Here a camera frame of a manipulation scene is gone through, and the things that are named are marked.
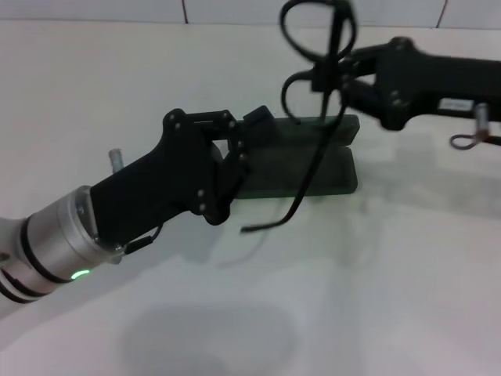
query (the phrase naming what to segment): white table surface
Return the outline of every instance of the white table surface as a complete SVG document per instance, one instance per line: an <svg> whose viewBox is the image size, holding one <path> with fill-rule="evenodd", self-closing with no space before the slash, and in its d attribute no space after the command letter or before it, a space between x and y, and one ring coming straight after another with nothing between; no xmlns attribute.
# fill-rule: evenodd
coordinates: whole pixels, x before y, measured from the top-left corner
<svg viewBox="0 0 501 376"><path fill-rule="evenodd" d="M399 34L501 60L499 31L364 28L359 46ZM97 183L114 147L134 161L173 108L282 116L280 86L306 67L276 27L0 22L0 213ZM306 85L291 97L317 113ZM290 201L238 201L219 227L179 216L153 246L3 320L0 374L499 374L501 150L452 150L471 121L361 124L356 194L306 200L287 226L244 237Z"/></svg>

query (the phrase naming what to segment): green indicator light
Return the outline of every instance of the green indicator light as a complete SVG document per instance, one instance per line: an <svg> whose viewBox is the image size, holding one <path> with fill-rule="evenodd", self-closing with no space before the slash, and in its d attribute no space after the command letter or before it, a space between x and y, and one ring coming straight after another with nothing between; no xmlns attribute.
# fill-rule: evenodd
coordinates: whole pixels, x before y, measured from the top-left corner
<svg viewBox="0 0 501 376"><path fill-rule="evenodd" d="M90 270L81 270L79 272L76 272L73 276L71 276L72 280L76 280L78 277L81 277L85 274L89 274L91 271Z"/></svg>

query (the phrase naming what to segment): white label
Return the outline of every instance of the white label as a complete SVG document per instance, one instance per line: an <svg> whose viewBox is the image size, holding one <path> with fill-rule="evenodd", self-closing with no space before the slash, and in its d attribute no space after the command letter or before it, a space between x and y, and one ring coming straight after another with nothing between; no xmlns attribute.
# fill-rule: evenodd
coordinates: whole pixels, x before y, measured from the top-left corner
<svg viewBox="0 0 501 376"><path fill-rule="evenodd" d="M468 112L473 110L473 105L473 100L442 98L440 104L438 104L438 109Z"/></svg>

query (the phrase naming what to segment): white wall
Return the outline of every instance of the white wall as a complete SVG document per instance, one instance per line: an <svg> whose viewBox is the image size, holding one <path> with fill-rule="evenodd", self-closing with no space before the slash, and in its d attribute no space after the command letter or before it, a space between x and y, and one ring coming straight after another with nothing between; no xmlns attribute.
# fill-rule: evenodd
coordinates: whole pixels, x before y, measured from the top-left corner
<svg viewBox="0 0 501 376"><path fill-rule="evenodd" d="M500 29L500 0L449 0L441 27Z"/></svg>
<svg viewBox="0 0 501 376"><path fill-rule="evenodd" d="M0 19L184 22L181 0L0 0Z"/></svg>
<svg viewBox="0 0 501 376"><path fill-rule="evenodd" d="M286 0L186 0L190 23L276 24ZM372 26L435 27L444 0L354 0L359 22ZM313 5L290 14L290 24L319 26L329 22L330 12Z"/></svg>

